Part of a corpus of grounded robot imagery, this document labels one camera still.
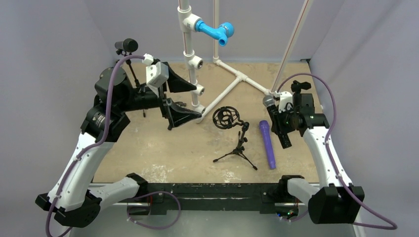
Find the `purple microphone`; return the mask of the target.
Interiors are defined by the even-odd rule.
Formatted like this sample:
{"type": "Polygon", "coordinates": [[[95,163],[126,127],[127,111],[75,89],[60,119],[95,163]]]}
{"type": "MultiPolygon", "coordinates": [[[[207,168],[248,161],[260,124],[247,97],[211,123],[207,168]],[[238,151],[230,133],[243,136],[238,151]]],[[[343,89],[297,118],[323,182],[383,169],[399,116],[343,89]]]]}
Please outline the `purple microphone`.
{"type": "Polygon", "coordinates": [[[270,135],[270,125],[268,121],[261,120],[259,122],[259,130],[263,139],[268,166],[270,169],[276,169],[276,160],[270,135]]]}

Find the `black speckled condenser microphone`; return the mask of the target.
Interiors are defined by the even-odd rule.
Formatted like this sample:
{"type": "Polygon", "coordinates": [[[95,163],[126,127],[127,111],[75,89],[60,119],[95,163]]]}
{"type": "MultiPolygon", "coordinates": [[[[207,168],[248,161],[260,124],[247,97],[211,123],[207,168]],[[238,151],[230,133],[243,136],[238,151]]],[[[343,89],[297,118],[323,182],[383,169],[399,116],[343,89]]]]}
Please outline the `black speckled condenser microphone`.
{"type": "Polygon", "coordinates": [[[284,128],[281,126],[280,113],[278,107],[275,104],[274,97],[271,95],[266,95],[262,99],[262,103],[266,107],[272,121],[271,131],[278,136],[282,148],[286,149],[291,147],[291,141],[289,140],[287,133],[284,131],[284,128]]]}

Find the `black round-base microphone stand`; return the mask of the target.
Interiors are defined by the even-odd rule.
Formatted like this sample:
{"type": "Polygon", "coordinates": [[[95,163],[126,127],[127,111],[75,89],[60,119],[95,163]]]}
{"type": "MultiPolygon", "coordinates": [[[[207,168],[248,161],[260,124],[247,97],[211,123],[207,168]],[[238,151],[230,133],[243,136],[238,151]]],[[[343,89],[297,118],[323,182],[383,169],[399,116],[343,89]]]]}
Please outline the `black round-base microphone stand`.
{"type": "Polygon", "coordinates": [[[302,90],[311,89],[311,83],[309,82],[298,82],[294,80],[291,84],[291,91],[293,92],[293,100],[298,97],[302,90]]]}

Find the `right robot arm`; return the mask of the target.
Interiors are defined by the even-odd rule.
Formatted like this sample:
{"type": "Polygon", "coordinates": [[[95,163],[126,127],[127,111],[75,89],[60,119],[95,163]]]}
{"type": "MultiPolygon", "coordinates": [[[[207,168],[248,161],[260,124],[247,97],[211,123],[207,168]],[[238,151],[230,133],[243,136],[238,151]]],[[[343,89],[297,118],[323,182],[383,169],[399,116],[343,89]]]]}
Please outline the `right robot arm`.
{"type": "Polygon", "coordinates": [[[332,142],[333,125],[324,114],[315,112],[312,94],[279,92],[272,99],[265,98],[264,105],[282,148],[291,147],[289,133],[300,133],[319,178],[319,186],[314,187],[302,176],[283,176],[277,188],[279,198],[289,201],[295,197],[303,202],[314,224],[355,224],[365,193],[345,172],[332,142]]]}

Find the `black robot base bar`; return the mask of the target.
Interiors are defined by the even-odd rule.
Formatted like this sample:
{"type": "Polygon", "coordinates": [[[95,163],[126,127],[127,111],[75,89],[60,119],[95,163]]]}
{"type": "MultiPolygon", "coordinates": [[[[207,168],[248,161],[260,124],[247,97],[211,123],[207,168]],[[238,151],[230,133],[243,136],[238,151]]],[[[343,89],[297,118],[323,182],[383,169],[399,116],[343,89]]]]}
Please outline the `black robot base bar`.
{"type": "Polygon", "coordinates": [[[152,215],[181,209],[255,211],[285,220],[304,216],[304,204],[281,187],[281,183],[147,183],[134,197],[122,201],[144,203],[152,215]]]}

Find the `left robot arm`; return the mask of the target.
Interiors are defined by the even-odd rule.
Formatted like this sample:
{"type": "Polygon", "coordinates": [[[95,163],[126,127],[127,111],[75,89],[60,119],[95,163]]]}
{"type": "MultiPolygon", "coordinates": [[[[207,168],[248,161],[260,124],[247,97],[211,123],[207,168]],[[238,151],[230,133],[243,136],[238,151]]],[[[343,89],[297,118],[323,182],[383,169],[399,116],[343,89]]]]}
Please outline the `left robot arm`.
{"type": "Polygon", "coordinates": [[[155,60],[146,68],[146,82],[133,86],[120,66],[105,69],[95,83],[93,107],[81,125],[75,151],[56,186],[40,194],[36,204],[65,227],[84,228],[106,207],[125,199],[146,199],[147,181],[131,173],[122,180],[100,187],[89,185],[103,158],[129,125],[127,112],[158,108],[179,127],[200,118],[199,112],[181,107],[166,92],[188,92],[196,86],[176,74],[167,62],[155,60]]]}

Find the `small dark grey microphone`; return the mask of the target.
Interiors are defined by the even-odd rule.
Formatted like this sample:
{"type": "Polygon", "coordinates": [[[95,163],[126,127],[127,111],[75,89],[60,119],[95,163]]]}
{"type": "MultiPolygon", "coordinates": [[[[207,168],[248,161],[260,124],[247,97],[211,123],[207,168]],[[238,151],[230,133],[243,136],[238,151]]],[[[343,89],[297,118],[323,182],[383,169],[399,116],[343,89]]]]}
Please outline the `small dark grey microphone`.
{"type": "Polygon", "coordinates": [[[127,38],[123,41],[115,42],[114,47],[117,50],[123,50],[128,53],[132,53],[138,49],[138,42],[134,39],[127,38]]]}

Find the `small black tripod stand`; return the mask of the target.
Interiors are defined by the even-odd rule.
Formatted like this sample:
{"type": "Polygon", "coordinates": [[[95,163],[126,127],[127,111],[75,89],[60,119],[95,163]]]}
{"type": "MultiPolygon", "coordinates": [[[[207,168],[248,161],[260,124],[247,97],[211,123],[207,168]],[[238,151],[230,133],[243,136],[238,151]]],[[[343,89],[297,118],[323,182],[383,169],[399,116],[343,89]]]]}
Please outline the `small black tripod stand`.
{"type": "MultiPolygon", "coordinates": [[[[132,55],[131,52],[127,52],[127,51],[125,51],[123,49],[117,49],[116,50],[116,54],[117,55],[124,56],[124,57],[125,56],[128,56],[128,55],[132,55]]],[[[126,64],[128,65],[128,67],[130,69],[130,72],[131,72],[131,74],[132,74],[132,76],[134,78],[135,91],[137,92],[137,94],[139,94],[141,96],[144,96],[145,95],[145,88],[141,85],[141,83],[139,82],[139,80],[136,77],[136,74],[135,74],[135,72],[133,70],[133,67],[132,67],[132,61],[130,59],[128,59],[128,60],[126,60],[126,64]]]]}

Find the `blue plastic faucet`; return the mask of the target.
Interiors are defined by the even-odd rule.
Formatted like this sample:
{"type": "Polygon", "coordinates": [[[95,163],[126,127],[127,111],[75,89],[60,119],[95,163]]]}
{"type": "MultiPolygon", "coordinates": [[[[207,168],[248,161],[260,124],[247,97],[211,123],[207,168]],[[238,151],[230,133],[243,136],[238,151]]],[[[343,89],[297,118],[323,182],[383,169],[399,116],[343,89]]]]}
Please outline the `blue plastic faucet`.
{"type": "Polygon", "coordinates": [[[195,24],[195,31],[204,33],[216,40],[220,46],[225,46],[228,43],[228,39],[233,36],[235,29],[229,22],[222,23],[217,28],[213,28],[208,26],[203,20],[199,20],[195,24]]]}

